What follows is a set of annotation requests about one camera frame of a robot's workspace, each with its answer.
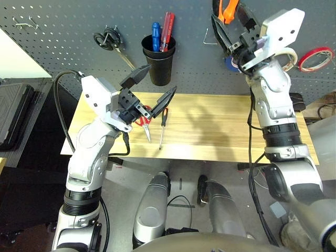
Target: wooden table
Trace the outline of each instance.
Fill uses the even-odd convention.
[[[2,173],[2,169],[4,168],[6,164],[6,158],[0,157],[0,174]]]
[[[143,104],[154,106],[160,93],[134,93]],[[150,123],[152,143],[149,143],[142,127],[133,124],[130,132],[131,153],[129,157],[191,159],[230,162],[248,162],[248,125],[246,123],[250,107],[249,96],[219,96],[211,94],[175,94],[169,105],[169,115],[163,137],[163,149],[159,150],[161,135],[161,115]],[[86,104],[83,94],[72,119],[69,134],[76,142],[77,132],[92,122],[95,113]],[[309,136],[305,120],[297,113],[302,142],[307,144],[310,154],[318,164],[318,159]],[[254,112],[253,125],[259,126]],[[257,159],[265,147],[262,132],[252,132],[252,158]],[[119,137],[110,152],[126,152]],[[71,155],[65,141],[61,154]],[[269,163],[266,158],[261,162]]]

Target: blue screwdriver handle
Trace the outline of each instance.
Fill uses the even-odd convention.
[[[160,51],[160,24],[154,22],[152,25],[153,51]]]

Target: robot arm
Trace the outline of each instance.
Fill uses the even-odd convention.
[[[305,13],[280,11],[259,26],[239,4],[236,33],[212,15],[215,36],[226,56],[232,55],[255,96],[255,110],[266,141],[265,168],[269,192],[287,202],[312,240],[324,249],[336,246],[334,199],[325,198],[320,176],[301,142],[289,89],[290,78],[273,55],[296,40]]]
[[[100,196],[109,151],[121,132],[130,132],[131,123],[140,116],[148,119],[158,116],[176,91],[174,87],[166,92],[152,110],[144,107],[130,88],[138,84],[149,69],[150,65],[146,65],[129,74],[120,84],[120,93],[105,79],[93,76],[81,79],[86,101],[97,117],[77,134],[52,250],[99,251]]]

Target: blue tape roll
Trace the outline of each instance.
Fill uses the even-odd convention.
[[[240,72],[238,66],[234,63],[233,57],[229,56],[224,59],[226,68],[232,72]]]

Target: black scissors handle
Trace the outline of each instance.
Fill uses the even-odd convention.
[[[119,48],[121,43],[119,33],[109,27],[104,30],[104,34],[95,33],[93,39],[98,46],[108,51],[113,51],[113,49]]]

